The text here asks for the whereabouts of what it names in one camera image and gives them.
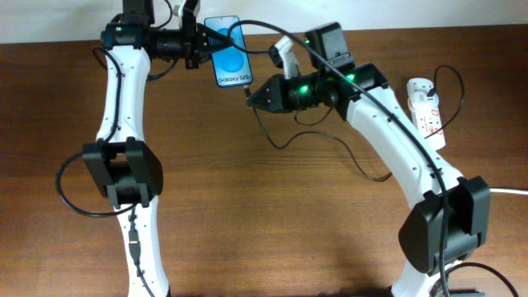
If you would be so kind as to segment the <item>blue Samsung Galaxy smartphone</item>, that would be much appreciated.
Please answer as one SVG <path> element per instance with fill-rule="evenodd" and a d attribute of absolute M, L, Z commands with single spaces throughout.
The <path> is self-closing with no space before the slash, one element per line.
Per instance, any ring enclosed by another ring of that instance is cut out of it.
<path fill-rule="evenodd" d="M 209 17 L 205 19 L 205 26 L 227 35 L 229 27 L 237 21 L 237 16 Z M 233 46 L 213 53 L 212 63 L 218 87 L 244 86 L 253 81 L 248 55 Z"/>

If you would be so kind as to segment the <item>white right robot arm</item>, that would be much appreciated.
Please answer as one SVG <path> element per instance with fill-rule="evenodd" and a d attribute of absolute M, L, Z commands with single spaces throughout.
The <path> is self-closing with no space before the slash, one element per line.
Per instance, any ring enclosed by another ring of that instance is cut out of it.
<path fill-rule="evenodd" d="M 356 65 L 337 23 L 284 32 L 268 50 L 280 72 L 248 99 L 254 110 L 300 111 L 331 106 L 381 157 L 400 185 L 410 214 L 398 240 L 406 257 L 392 296 L 447 296 L 450 273 L 468 266 L 487 240 L 492 193 L 481 177 L 452 167 L 406 117 L 388 80 Z"/>

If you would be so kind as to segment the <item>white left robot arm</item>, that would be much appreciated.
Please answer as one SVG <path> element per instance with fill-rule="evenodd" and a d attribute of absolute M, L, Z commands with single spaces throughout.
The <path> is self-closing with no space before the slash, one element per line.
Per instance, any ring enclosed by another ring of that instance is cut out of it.
<path fill-rule="evenodd" d="M 122 13 L 101 33 L 106 56 L 104 118 L 82 158 L 101 195 L 112 206 L 125 245 L 130 296 L 168 296 L 158 239 L 158 202 L 163 168 L 144 140 L 145 87 L 154 59 L 198 68 L 233 41 L 197 23 L 194 9 L 176 30 L 154 26 L 148 2 L 126 1 Z"/>

